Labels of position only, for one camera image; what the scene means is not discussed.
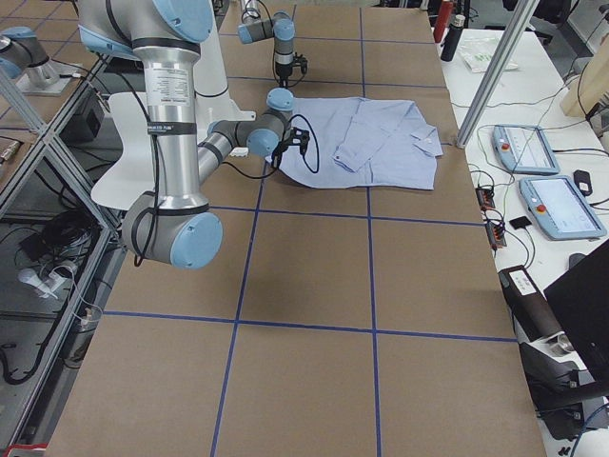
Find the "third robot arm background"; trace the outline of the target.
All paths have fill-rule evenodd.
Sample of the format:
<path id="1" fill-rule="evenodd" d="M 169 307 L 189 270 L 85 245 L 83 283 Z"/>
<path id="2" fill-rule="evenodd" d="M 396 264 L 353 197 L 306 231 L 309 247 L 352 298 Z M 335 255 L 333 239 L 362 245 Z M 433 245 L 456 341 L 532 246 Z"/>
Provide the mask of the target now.
<path id="1" fill-rule="evenodd" d="M 25 26 L 1 31 L 1 69 L 26 95 L 58 96 L 71 78 L 71 70 L 53 61 Z"/>

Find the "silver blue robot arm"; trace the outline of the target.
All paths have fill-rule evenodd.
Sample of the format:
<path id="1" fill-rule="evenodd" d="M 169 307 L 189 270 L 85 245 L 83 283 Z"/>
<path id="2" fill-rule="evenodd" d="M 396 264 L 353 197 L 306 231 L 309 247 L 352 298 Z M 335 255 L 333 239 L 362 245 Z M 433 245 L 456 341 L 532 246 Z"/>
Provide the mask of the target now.
<path id="1" fill-rule="evenodd" d="M 307 150 L 309 132 L 292 126 L 294 97 L 272 89 L 267 109 L 253 120 L 212 122 L 198 138 L 194 69 L 203 43 L 216 30 L 208 1 L 82 1 L 83 44 L 107 56 L 139 60 L 146 102 L 140 108 L 151 145 L 153 187 L 139 196 L 122 224 L 135 255 L 176 268 L 202 268 L 222 244 L 223 226 L 208 210 L 203 182 L 236 148 L 246 148 L 273 167 L 291 146 Z"/>
<path id="2" fill-rule="evenodd" d="M 280 88 L 291 89 L 308 73 L 307 58 L 295 50 L 295 24 L 283 10 L 270 14 L 263 1 L 241 1 L 237 34 L 243 44 L 273 41 L 271 69 Z"/>

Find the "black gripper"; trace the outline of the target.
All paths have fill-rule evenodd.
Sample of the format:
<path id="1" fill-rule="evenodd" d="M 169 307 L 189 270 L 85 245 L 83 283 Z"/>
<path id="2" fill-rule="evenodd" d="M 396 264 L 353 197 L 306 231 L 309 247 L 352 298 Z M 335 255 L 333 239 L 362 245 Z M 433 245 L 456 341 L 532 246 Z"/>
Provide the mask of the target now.
<path id="1" fill-rule="evenodd" d="M 273 53 L 273 71 L 274 76 L 279 80 L 279 87 L 282 89 L 289 88 L 289 78 L 293 71 L 299 69 L 301 78 L 304 78 L 308 72 L 308 60 L 303 54 L 292 52 L 290 54 L 280 54 L 277 51 Z"/>
<path id="2" fill-rule="evenodd" d="M 308 130 L 296 127 L 291 128 L 287 133 L 287 137 L 282 139 L 271 153 L 271 166 L 273 168 L 279 168 L 281 166 L 283 154 L 289 147 L 298 147 L 299 153 L 304 157 L 308 149 L 309 140 L 310 133 Z"/>

